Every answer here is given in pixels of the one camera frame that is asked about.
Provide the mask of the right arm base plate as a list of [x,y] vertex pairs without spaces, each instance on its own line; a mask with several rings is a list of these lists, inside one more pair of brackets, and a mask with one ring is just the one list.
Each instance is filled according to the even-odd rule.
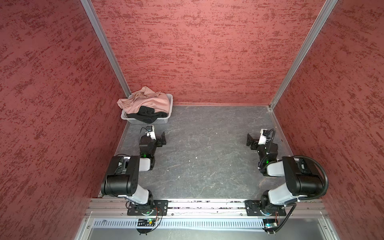
[[270,217],[278,214],[284,217],[287,215],[284,206],[273,205],[268,201],[246,200],[244,203],[247,216]]

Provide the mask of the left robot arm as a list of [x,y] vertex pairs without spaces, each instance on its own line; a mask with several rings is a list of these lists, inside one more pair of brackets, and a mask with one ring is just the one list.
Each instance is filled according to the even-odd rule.
[[153,170],[156,149],[166,144],[164,132],[156,137],[154,131],[147,131],[140,137],[138,156],[112,157],[101,184],[102,195],[126,199],[129,216],[165,216],[169,201],[155,200],[150,190],[141,187],[139,173]]

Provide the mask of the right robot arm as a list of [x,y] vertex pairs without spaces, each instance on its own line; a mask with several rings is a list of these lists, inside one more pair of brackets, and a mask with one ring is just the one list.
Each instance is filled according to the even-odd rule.
[[278,145],[273,142],[275,130],[261,130],[258,139],[247,134],[246,146],[258,152],[259,172],[265,177],[284,178],[285,183],[265,191],[259,200],[246,200],[248,216],[285,216],[285,207],[303,200],[324,196],[329,179],[324,168],[306,156],[285,156],[277,159]]

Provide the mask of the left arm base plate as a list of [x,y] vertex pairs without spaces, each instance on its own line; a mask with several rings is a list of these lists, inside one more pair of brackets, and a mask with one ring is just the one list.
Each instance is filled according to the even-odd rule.
[[128,216],[166,216],[168,211],[168,200],[154,200],[145,205],[127,202]]

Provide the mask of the pink shorts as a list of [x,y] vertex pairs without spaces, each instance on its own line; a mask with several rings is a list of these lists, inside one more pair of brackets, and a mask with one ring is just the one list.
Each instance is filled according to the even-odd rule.
[[143,87],[141,90],[132,93],[127,99],[119,99],[117,104],[127,114],[138,113],[140,107],[152,108],[155,110],[155,113],[162,112],[168,114],[171,107],[167,94],[154,92],[148,87]]

